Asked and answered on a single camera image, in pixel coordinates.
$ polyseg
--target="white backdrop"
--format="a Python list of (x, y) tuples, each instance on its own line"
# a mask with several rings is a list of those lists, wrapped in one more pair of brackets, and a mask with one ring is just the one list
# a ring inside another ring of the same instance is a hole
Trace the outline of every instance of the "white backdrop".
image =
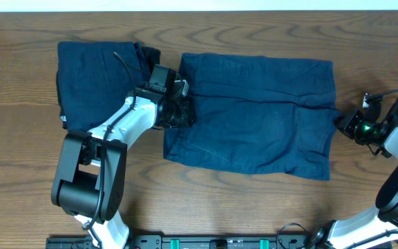
[(398, 10), (398, 0), (0, 0), (0, 12)]

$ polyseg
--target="wooden tabletop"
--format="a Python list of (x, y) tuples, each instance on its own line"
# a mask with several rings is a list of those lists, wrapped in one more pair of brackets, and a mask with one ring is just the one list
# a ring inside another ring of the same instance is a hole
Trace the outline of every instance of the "wooden tabletop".
[[(60, 41), (141, 41), (177, 68), (182, 53), (328, 59), (337, 108), (398, 88), (398, 12), (0, 13), (0, 248), (44, 248), (84, 234), (52, 205), (62, 141), (55, 88)], [(385, 99), (384, 110), (398, 94)], [(250, 176), (162, 158), (162, 131), (130, 149), (120, 212), (131, 228), (165, 234), (266, 234), (289, 222), (315, 229), (373, 205), (398, 162), (336, 133), (331, 181)]]

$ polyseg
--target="navy blue cloth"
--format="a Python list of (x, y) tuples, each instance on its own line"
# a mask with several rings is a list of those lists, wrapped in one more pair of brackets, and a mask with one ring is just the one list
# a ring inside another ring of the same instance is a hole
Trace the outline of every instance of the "navy blue cloth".
[(244, 174), (329, 180), (335, 87), (332, 62), (182, 55), (196, 122), (166, 129), (164, 157)]
[[(97, 127), (124, 104), (133, 85), (113, 52), (132, 66), (149, 72), (138, 43), (58, 43), (57, 90), (68, 130), (88, 131)], [(137, 86), (149, 80), (147, 74), (133, 69), (130, 72)]]

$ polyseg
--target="folded cloth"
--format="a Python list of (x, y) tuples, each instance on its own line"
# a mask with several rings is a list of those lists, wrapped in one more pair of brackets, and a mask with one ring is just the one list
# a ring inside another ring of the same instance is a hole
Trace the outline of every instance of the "folded cloth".
[[(159, 63), (160, 52), (148, 49), (153, 53), (154, 63)], [(57, 92), (60, 116), (66, 121), (68, 130), (88, 131), (97, 127), (124, 104), (133, 85), (113, 52), (131, 66), (149, 72), (149, 56), (144, 54), (139, 43), (58, 43)], [(137, 86), (149, 80), (147, 74), (132, 68), (130, 73)]]
[(196, 122), (166, 129), (164, 157), (244, 174), (329, 180), (335, 87), (332, 62), (182, 55)]

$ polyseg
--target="wooden table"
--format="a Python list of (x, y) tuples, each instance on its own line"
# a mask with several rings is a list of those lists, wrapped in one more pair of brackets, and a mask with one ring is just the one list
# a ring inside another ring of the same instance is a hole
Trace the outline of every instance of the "wooden table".
[[(141, 41), (177, 68), (182, 53), (334, 61), (337, 107), (398, 88), (398, 12), (0, 13), (0, 248), (44, 248), (83, 234), (50, 202), (62, 141), (55, 89), (60, 41)], [(398, 94), (384, 102), (386, 113)], [(185, 167), (162, 158), (161, 131), (130, 149), (120, 212), (132, 228), (166, 234), (314, 229), (361, 212), (397, 166), (334, 136), (328, 182)]]

